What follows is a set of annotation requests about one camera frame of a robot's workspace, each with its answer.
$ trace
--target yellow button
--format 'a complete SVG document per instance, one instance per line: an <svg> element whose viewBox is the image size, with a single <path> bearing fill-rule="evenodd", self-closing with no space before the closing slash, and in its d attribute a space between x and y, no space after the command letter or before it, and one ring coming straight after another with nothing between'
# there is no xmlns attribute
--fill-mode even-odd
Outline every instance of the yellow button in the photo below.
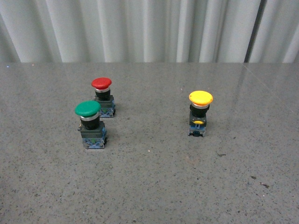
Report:
<svg viewBox="0 0 299 224"><path fill-rule="evenodd" d="M203 121L200 121L200 120L196 120L196 121L192 121L194 124L197 124L197 125L202 125L204 124Z"/></svg>
<svg viewBox="0 0 299 224"><path fill-rule="evenodd" d="M189 99L194 104L204 106L210 104L213 101L213 96L206 91L198 90L190 93Z"/></svg>

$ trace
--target gray countertop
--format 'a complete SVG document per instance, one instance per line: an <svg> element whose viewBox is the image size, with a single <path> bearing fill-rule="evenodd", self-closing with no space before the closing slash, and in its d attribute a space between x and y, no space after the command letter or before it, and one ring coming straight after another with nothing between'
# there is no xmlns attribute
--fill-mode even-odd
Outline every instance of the gray countertop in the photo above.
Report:
<svg viewBox="0 0 299 224"><path fill-rule="evenodd" d="M87 151L74 108L97 77L117 111ZM299 64L0 63L0 86L0 223L299 222Z"/></svg>

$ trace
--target red button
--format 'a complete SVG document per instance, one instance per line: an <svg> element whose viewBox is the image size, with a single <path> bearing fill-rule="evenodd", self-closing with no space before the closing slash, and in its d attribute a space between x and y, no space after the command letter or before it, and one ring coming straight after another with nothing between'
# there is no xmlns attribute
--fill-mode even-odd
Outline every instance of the red button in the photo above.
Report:
<svg viewBox="0 0 299 224"><path fill-rule="evenodd" d="M102 77L96 78L92 81L92 87L98 90L105 90L111 85L112 81L110 78Z"/></svg>

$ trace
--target white curtain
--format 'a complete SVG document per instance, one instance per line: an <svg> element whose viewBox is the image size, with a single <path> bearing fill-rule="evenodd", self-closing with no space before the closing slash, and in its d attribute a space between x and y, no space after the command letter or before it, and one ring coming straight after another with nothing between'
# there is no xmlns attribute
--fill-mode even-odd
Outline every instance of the white curtain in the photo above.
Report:
<svg viewBox="0 0 299 224"><path fill-rule="evenodd" d="M0 0L0 62L299 61L299 0Z"/></svg>

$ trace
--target green button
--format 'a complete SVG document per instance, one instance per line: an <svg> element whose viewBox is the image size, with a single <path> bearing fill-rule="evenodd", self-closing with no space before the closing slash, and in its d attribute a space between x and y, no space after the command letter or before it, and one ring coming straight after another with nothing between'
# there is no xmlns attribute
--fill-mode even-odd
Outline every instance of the green button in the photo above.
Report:
<svg viewBox="0 0 299 224"><path fill-rule="evenodd" d="M95 115L101 109L101 105L97 101L84 101L75 108L75 113L82 117L90 117Z"/></svg>

